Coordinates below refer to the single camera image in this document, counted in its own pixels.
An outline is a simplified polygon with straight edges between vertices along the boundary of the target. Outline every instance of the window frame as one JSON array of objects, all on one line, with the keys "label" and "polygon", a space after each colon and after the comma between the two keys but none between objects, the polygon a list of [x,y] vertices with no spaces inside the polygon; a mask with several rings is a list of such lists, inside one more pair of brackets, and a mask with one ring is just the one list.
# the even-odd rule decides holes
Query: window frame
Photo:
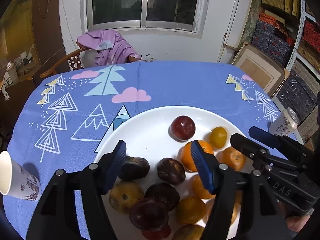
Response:
[{"label": "window frame", "polygon": [[129,20],[129,21],[117,21],[93,24],[93,0],[87,0],[87,25],[88,31],[106,30],[106,29],[165,29],[169,31],[183,31],[186,33],[200,34],[202,35],[204,22],[207,15],[207,9],[209,0],[197,0],[195,16],[193,25],[165,22],[165,21],[150,21],[147,20],[147,7],[148,0],[142,0],[141,6],[141,19],[140,20]]}]

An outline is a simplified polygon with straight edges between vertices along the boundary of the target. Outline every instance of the drink can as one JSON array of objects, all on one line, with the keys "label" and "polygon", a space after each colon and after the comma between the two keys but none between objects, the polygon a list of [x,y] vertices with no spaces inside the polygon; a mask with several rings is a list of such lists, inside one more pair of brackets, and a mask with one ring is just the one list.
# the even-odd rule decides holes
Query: drink can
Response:
[{"label": "drink can", "polygon": [[297,114],[288,107],[280,116],[270,125],[269,133],[280,136],[289,135],[298,127],[299,119]]}]

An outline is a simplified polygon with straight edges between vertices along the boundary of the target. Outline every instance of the white plate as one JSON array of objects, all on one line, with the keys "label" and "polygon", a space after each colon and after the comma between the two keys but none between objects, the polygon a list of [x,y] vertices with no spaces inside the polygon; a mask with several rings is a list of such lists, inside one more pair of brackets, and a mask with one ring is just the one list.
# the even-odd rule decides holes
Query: white plate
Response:
[{"label": "white plate", "polygon": [[[187,143],[175,141],[168,133],[171,122],[180,115],[191,117],[196,124],[196,133],[189,141],[195,139],[204,140],[205,136],[217,126],[224,127],[228,133],[228,143],[223,149],[231,146],[229,140],[232,134],[239,133],[244,135],[232,123],[212,112],[189,106],[165,106],[138,114],[123,123],[105,141],[95,158],[95,162],[97,163],[103,154],[112,152],[119,140],[124,140],[127,144],[128,156],[145,158],[150,164],[149,174],[143,179],[136,180],[136,182],[141,185],[144,192],[146,192],[148,187],[152,184],[161,181],[157,177],[157,163],[165,157],[177,158],[180,149]],[[250,172],[251,170],[251,162],[247,159],[243,171]],[[180,199],[189,195],[194,195],[190,188],[189,180],[196,174],[197,173],[186,172],[185,182],[175,186],[175,189],[180,194]],[[127,215],[120,214],[111,208],[109,204],[109,195],[102,196],[102,199],[110,223],[119,240],[145,239],[142,236],[141,231],[130,223]],[[174,212],[175,211],[173,210],[169,213],[169,225],[172,233],[168,239],[171,239],[173,233],[182,226],[176,222]],[[239,214],[236,221],[229,229],[228,239],[236,235],[238,223]],[[197,224],[205,227],[205,223],[202,220]]]}]

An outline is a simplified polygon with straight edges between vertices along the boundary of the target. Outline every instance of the purple cloth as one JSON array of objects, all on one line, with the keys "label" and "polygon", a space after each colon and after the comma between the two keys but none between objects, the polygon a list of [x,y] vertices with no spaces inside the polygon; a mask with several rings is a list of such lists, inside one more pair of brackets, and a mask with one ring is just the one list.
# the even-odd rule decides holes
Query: purple cloth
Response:
[{"label": "purple cloth", "polygon": [[141,55],[114,30],[86,32],[78,37],[78,42],[98,51],[94,59],[97,66],[126,63],[129,56],[141,59]]}]

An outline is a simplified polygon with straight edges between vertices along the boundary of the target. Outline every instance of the picture frame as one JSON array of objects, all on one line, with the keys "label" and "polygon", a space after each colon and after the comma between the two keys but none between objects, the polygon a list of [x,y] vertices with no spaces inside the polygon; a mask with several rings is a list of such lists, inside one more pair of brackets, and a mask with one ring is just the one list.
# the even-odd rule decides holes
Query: picture frame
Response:
[{"label": "picture frame", "polygon": [[250,76],[272,98],[288,78],[289,72],[249,43],[244,43],[231,62]]}]

